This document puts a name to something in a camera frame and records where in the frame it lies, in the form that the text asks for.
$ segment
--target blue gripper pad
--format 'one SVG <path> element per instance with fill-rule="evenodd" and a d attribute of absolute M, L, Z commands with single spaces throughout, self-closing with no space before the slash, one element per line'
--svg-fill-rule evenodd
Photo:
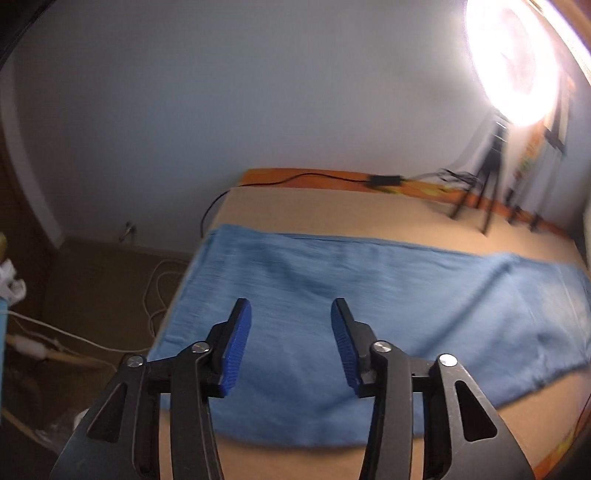
<path fill-rule="evenodd" d="M 347 384 L 353 388 L 355 393 L 358 393 L 359 386 L 361 385 L 358 353 L 355 350 L 353 339 L 345 325 L 344 318 L 340 314 L 336 301 L 332 303 L 332 307 L 330 308 L 330 324 L 335 335 L 336 347 L 339 350 L 340 361 L 343 364 Z"/>
<path fill-rule="evenodd" d="M 251 303 L 248 300 L 244 300 L 242 310 L 236 320 L 234 331 L 232 332 L 226 351 L 222 356 L 223 376 L 219 387 L 224 396 L 226 396 L 234 385 L 236 385 L 238 371 L 240 370 L 240 364 L 242 362 L 242 355 L 244 354 L 246 340 L 248 339 L 248 332 L 251 329 L 251 322 Z"/>

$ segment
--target blue cloth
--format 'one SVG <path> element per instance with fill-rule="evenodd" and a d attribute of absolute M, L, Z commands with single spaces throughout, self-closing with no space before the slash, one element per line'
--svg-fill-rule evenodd
<path fill-rule="evenodd" d="M 409 355 L 456 355 L 500 406 L 589 362 L 589 292 L 576 267 L 514 254 L 223 225 L 190 266 L 149 359 L 203 340 L 245 297 L 252 328 L 236 387 L 212 401 L 215 429 L 263 444 L 362 445 L 373 399 L 347 386 L 330 326 L 333 299 L 344 297 L 356 320 Z"/>

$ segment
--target white cable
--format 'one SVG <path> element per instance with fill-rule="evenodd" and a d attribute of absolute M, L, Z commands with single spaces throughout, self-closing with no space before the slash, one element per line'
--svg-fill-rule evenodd
<path fill-rule="evenodd" d="M 154 276 L 156 275 L 156 272 L 158 271 L 158 269 L 167 263 L 173 263 L 173 264 L 178 264 L 178 265 L 185 265 L 187 266 L 189 264 L 189 262 L 186 262 L 184 260 L 176 260 L 174 258 L 167 258 L 166 260 L 161 260 L 160 262 L 158 262 L 158 264 L 154 267 L 154 269 L 152 270 L 152 273 L 150 274 L 150 278 L 148 279 L 148 284 L 146 285 L 146 288 L 144 290 L 144 295 L 142 297 L 142 307 L 144 308 L 144 312 L 146 314 L 146 317 L 148 318 L 148 331 L 150 333 L 150 335 L 155 338 L 156 337 L 156 332 L 154 331 L 154 324 L 152 323 L 153 320 L 153 315 L 150 313 L 150 311 L 148 310 L 148 293 L 150 292 L 150 285 L 152 284 L 152 282 L 154 281 Z"/>
<path fill-rule="evenodd" d="M 65 330 L 62 330 L 62 329 L 60 329 L 58 327 L 54 327 L 53 325 L 49 325 L 48 323 L 42 322 L 40 320 L 35 320 L 35 319 L 30 318 L 30 317 L 27 317 L 26 315 L 21 315 L 20 313 L 13 312 L 12 310 L 0 310 L 0 313 L 5 313 L 7 315 L 12 315 L 12 316 L 17 317 L 17 318 L 20 318 L 22 320 L 26 320 L 28 322 L 35 323 L 37 325 L 41 325 L 42 327 L 46 327 L 46 328 L 49 328 L 51 330 L 55 330 L 56 332 L 59 332 L 62 335 L 67 335 L 68 337 L 75 338 L 76 340 L 79 340 L 81 342 L 86 342 L 89 345 L 92 345 L 92 346 L 94 346 L 96 348 L 100 348 L 101 350 L 105 350 L 107 352 L 136 353 L 136 352 L 145 352 L 147 350 L 150 350 L 150 348 L 151 348 L 151 347 L 141 348 L 141 349 L 129 349 L 128 348 L 126 350 L 123 350 L 123 349 L 120 349 L 120 348 L 111 348 L 111 347 L 108 347 L 108 346 L 100 345 L 98 343 L 94 343 L 92 340 L 86 339 L 86 338 L 81 337 L 81 336 L 78 336 L 78 335 L 74 335 L 73 333 L 66 332 Z"/>
<path fill-rule="evenodd" d="M 30 335 L 30 336 L 36 337 L 36 338 L 40 338 L 41 340 L 48 342 L 50 345 L 53 345 L 60 352 L 71 353 L 72 355 L 76 355 L 81 358 L 90 358 L 92 360 L 96 360 L 97 362 L 100 362 L 101 364 L 107 365 L 109 368 L 112 368 L 114 371 L 117 371 L 117 367 L 114 366 L 111 362 L 108 362 L 107 360 L 103 360 L 102 358 L 97 358 L 95 356 L 84 355 L 80 352 L 76 352 L 75 350 L 72 350 L 71 348 L 66 347 L 65 345 L 62 345 L 57 338 L 49 338 L 48 336 L 45 336 L 42 333 L 38 333 L 38 332 L 34 332 L 33 330 L 29 330 L 29 329 L 23 327 L 22 323 L 19 322 L 16 318 L 13 318 L 12 320 L 27 335 Z"/>
<path fill-rule="evenodd" d="M 182 277 L 184 275 L 184 272 L 175 272 L 175 271 L 170 270 L 170 271 L 167 271 L 167 272 L 162 272 L 156 278 L 156 294 L 158 295 L 158 299 L 160 300 L 160 303 L 165 308 L 167 308 L 168 305 L 166 305 L 166 302 L 164 301 L 164 299 L 162 298 L 162 294 L 160 293 L 160 279 L 162 277 L 165 277 L 166 275 L 179 275 L 179 276 Z"/>

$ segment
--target tripod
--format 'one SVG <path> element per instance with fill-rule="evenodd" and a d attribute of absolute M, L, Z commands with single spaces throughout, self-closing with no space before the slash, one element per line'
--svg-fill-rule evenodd
<path fill-rule="evenodd" d="M 502 156 L 502 148 L 503 144 L 506 143 L 505 134 L 506 134 L 507 127 L 502 125 L 501 123 L 496 123 L 496 132 L 495 138 L 492 141 L 491 149 L 486 154 L 486 157 L 482 161 L 478 172 L 476 173 L 477 180 L 474 181 L 465 191 L 460 201 L 457 203 L 456 208 L 452 211 L 449 218 L 455 220 L 460 213 L 461 209 L 464 207 L 469 195 L 471 194 L 472 190 L 476 188 L 476 186 L 482 186 L 480 190 L 480 195 L 478 197 L 478 201 L 476 202 L 476 208 L 480 207 L 482 203 L 482 198 L 486 193 L 486 188 L 488 187 L 489 180 L 492 177 L 492 196 L 489 201 L 488 211 L 486 213 L 486 219 L 484 222 L 484 226 L 482 227 L 482 233 L 486 235 L 488 233 L 488 229 L 491 224 L 492 219 L 492 208 L 497 200 L 498 193 L 499 193 L 499 183 L 501 181 L 501 171 L 502 171 L 502 163 L 503 163 L 503 156 Z"/>

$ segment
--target beige table surface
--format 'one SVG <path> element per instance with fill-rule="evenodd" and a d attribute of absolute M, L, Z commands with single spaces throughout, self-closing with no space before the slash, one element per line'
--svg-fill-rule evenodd
<path fill-rule="evenodd" d="M 488 236 L 479 232 L 483 211 L 447 218 L 451 206 L 402 195 L 338 190 L 241 187 L 233 189 L 212 222 L 265 232 L 382 238 L 449 250 L 513 252 L 535 260 L 584 263 L 571 240 L 531 233 L 493 217 Z M 573 428 L 591 392 L 591 369 L 572 372 L 543 390 L 500 409 L 532 466 L 540 463 Z M 161 413 L 161 477 L 172 478 L 168 412 Z M 280 449 L 217 437 L 227 480 L 355 480 L 364 448 Z M 422 478 L 423 440 L 413 443 L 412 479 Z"/>

